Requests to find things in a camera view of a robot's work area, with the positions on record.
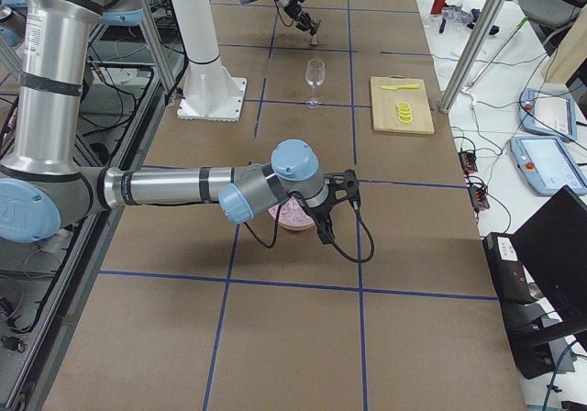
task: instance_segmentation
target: white table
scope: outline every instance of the white table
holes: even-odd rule
[[[440,34],[438,32],[439,19],[429,15],[433,1],[417,0],[417,3],[425,26],[430,51],[436,57],[435,68],[438,82],[440,88],[444,89],[457,62],[439,59],[438,57],[457,59],[464,49],[471,30],[464,25],[449,22],[444,33]],[[448,0],[450,5],[462,4],[463,9],[467,11],[472,8],[481,9],[483,3],[482,0]],[[506,2],[495,23],[501,28],[501,31],[496,36],[489,37],[485,41],[478,59],[490,59],[497,47],[506,39],[523,16],[521,9],[515,3]],[[525,24],[505,48],[498,61],[518,63],[533,60],[540,55],[545,55],[545,51],[531,26]],[[517,103],[519,95],[526,87],[526,84],[527,87],[541,88],[549,92],[566,92],[567,88],[564,85],[544,83],[541,70],[542,66],[547,62],[548,57],[544,59],[539,57],[534,61],[514,67],[495,64],[477,82],[473,92],[479,101],[494,106]],[[536,70],[536,73],[528,82],[532,72],[538,65],[541,67]],[[483,62],[475,63],[469,80],[477,74],[482,66]],[[512,217],[508,232],[514,232],[548,200],[547,197],[538,196],[530,189],[521,173],[517,170],[515,161],[509,153],[509,139],[514,135],[527,134],[519,128],[518,105],[513,104],[506,108],[494,109],[483,104],[477,104],[475,112],[479,123],[479,131],[471,111],[471,98],[460,94],[449,113],[450,124],[454,127],[453,134],[455,137],[464,136],[469,138],[475,143],[478,150],[477,166],[479,169],[476,175],[486,183],[489,182],[489,193],[507,207]],[[584,117],[578,108],[577,116],[579,120],[584,121]],[[579,127],[578,131],[579,142],[586,145],[587,128]],[[504,155],[496,157],[489,150],[479,150],[491,149],[498,151],[495,146],[481,136],[491,140],[499,147],[503,147],[505,150]],[[472,148],[467,140],[455,139],[457,149],[460,148],[461,142],[463,149]],[[575,144],[569,144],[567,147],[575,161],[587,161],[587,151]],[[582,200],[587,202],[587,197],[582,197]],[[481,236],[485,236],[492,231],[505,231],[508,225],[509,217],[505,210],[492,199],[490,199],[490,205],[489,210],[480,213],[478,228]],[[542,300],[541,304],[545,306],[544,308],[547,312],[551,308],[547,306],[546,300]],[[579,346],[575,346],[573,351],[582,353]],[[560,401],[562,400],[587,403],[587,388],[585,388],[585,385],[587,385],[587,360],[579,358],[575,363],[575,369],[577,370],[576,373],[559,373],[555,385],[562,388],[563,391],[559,394],[552,393],[550,395],[548,402],[550,406],[560,406]],[[542,406],[550,376],[551,374],[548,373],[528,381],[520,374],[520,382],[527,404]]]

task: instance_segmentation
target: wine glass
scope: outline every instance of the wine glass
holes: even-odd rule
[[[324,83],[326,76],[324,61],[316,59],[308,61],[308,66],[305,69],[305,81],[312,87],[312,97],[306,102],[310,108],[318,108],[322,104],[316,96],[316,87]]]

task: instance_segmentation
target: pink bowl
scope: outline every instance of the pink bowl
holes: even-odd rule
[[[273,218],[277,215],[276,205],[269,209],[269,213]],[[288,230],[306,230],[314,226],[314,220],[307,216],[297,203],[295,198],[290,198],[282,207],[282,212],[279,214],[279,225]]]

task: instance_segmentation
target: chair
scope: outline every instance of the chair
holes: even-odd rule
[[[520,8],[533,23],[552,30],[542,41],[546,45],[552,37],[570,28],[587,0],[517,0]]]

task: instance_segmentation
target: white pillar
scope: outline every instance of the white pillar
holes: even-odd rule
[[[190,65],[178,117],[234,120],[240,116],[247,80],[222,65],[209,0],[172,0]]]

